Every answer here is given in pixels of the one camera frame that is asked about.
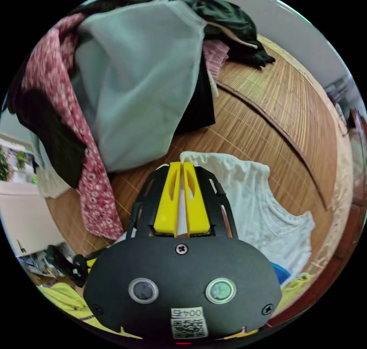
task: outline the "white t-shirt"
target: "white t-shirt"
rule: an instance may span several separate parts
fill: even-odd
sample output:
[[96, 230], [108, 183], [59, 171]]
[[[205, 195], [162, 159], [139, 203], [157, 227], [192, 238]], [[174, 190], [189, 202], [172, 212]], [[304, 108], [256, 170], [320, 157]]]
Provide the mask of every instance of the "white t-shirt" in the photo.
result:
[[311, 212], [294, 216], [278, 203], [269, 187], [267, 165], [219, 153], [183, 152], [180, 160], [216, 176], [231, 205], [238, 238], [289, 273], [282, 286], [302, 271], [311, 256], [315, 223]]

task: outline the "white cabinet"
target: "white cabinet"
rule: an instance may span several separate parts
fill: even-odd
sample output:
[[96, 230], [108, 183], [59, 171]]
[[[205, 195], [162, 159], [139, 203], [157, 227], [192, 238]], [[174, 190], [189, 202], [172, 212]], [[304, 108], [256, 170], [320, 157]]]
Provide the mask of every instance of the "white cabinet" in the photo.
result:
[[0, 181], [0, 215], [16, 256], [65, 241], [35, 184]]

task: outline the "dark green cloth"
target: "dark green cloth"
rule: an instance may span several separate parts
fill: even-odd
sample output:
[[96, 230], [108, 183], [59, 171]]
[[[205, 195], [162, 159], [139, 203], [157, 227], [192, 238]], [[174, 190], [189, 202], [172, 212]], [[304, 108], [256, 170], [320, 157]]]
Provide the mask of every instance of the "dark green cloth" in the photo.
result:
[[[153, 0], [98, 0], [87, 5], [81, 5], [69, 15], [83, 13], [87, 16], [103, 13], [118, 7]], [[254, 22], [237, 5], [224, 0], [180, 0], [185, 2], [198, 16], [207, 22], [217, 23], [231, 30], [243, 42], [255, 44], [258, 49], [244, 46], [229, 39], [219, 28], [207, 25], [204, 32], [206, 39], [220, 39], [229, 46], [228, 56], [236, 62], [265, 67], [267, 63], [275, 62], [269, 56], [262, 44], [257, 40], [257, 30]]]
[[6, 106], [9, 113], [17, 115], [21, 125], [40, 139], [56, 173], [70, 187], [77, 188], [83, 170], [86, 144], [61, 121], [42, 91], [35, 88], [28, 91], [21, 89], [28, 58], [10, 85]]

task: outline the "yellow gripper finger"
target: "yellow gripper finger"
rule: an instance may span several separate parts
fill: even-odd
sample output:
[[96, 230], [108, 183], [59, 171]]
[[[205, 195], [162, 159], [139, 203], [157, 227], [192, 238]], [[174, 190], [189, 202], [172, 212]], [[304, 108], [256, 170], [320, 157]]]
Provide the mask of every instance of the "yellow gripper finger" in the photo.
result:
[[185, 189], [186, 225], [188, 236], [206, 234], [210, 223], [193, 163], [183, 163], [183, 184]]
[[154, 230], [156, 233], [173, 234], [177, 237], [179, 216], [181, 163], [170, 163], [166, 183], [159, 203]]

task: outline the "label sticker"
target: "label sticker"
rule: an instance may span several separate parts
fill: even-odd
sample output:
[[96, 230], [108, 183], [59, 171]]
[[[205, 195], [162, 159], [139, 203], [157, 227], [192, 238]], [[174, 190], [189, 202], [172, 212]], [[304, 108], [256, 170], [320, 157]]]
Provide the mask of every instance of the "label sticker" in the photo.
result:
[[198, 339], [208, 336], [203, 307], [172, 308], [171, 329], [174, 339]]

